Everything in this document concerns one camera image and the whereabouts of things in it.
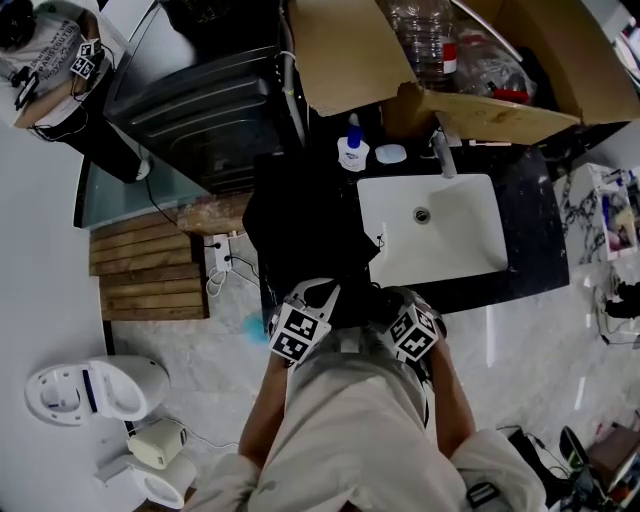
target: plastic bottle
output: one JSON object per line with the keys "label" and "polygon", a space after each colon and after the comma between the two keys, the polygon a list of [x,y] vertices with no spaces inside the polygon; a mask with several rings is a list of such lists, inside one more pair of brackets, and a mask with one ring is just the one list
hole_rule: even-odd
{"label": "plastic bottle", "polygon": [[362,128],[349,126],[346,137],[338,139],[338,162],[347,171],[360,172],[367,167],[369,146],[362,140]]}
{"label": "plastic bottle", "polygon": [[420,84],[446,91],[457,68],[453,6],[449,0],[385,0],[386,16]]}

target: electrical outlet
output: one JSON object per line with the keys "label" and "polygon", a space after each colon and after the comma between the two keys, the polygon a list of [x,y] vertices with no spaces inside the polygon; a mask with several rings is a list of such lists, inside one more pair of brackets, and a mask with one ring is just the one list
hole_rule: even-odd
{"label": "electrical outlet", "polygon": [[219,271],[229,272],[233,268],[229,237],[227,235],[214,235],[212,245],[214,246],[213,251],[216,256],[216,268]]}

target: white t-shirt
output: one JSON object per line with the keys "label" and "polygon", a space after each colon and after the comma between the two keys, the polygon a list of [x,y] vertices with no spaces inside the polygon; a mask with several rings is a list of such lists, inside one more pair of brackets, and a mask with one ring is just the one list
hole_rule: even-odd
{"label": "white t-shirt", "polygon": [[[77,16],[74,19],[79,18],[82,12],[82,8],[78,7]],[[8,67],[17,72],[28,66],[31,71],[38,72],[40,79],[40,85],[36,90],[38,96],[52,91],[73,76],[70,71],[71,65],[76,59],[83,37],[78,24],[74,19],[69,19],[68,15],[68,8],[64,16],[47,11],[36,11],[36,29],[31,40],[15,51],[0,50],[0,59],[5,63],[3,68]],[[104,59],[94,82],[95,85],[102,79],[108,68],[109,62]],[[12,87],[5,77],[0,78],[0,117],[9,126],[13,126],[20,117],[21,112],[16,111],[15,101],[21,90],[22,87]],[[83,101],[88,94],[78,96],[77,99]],[[57,126],[75,112],[79,105],[78,101],[69,96],[43,117],[37,125]]]}
{"label": "white t-shirt", "polygon": [[489,482],[516,512],[545,507],[542,483],[499,432],[467,439],[451,460],[428,439],[413,371],[391,359],[320,355],[296,371],[266,464],[226,455],[190,512],[471,510],[467,489]]}

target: faucet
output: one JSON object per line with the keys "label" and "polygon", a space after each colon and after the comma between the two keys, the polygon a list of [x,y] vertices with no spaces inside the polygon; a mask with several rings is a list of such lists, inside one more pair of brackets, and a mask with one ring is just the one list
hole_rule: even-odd
{"label": "faucet", "polygon": [[456,169],[456,163],[453,161],[451,148],[449,147],[447,137],[442,131],[442,128],[439,128],[436,131],[433,136],[432,143],[436,157],[440,162],[440,167],[442,167],[442,177],[450,179],[457,176],[458,170]]}

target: sink drain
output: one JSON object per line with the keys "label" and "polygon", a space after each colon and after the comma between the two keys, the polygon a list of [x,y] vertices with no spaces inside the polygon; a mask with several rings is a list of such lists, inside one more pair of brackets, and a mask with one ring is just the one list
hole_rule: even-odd
{"label": "sink drain", "polygon": [[427,224],[431,220],[431,214],[426,208],[418,206],[418,208],[413,210],[413,219],[418,224]]}

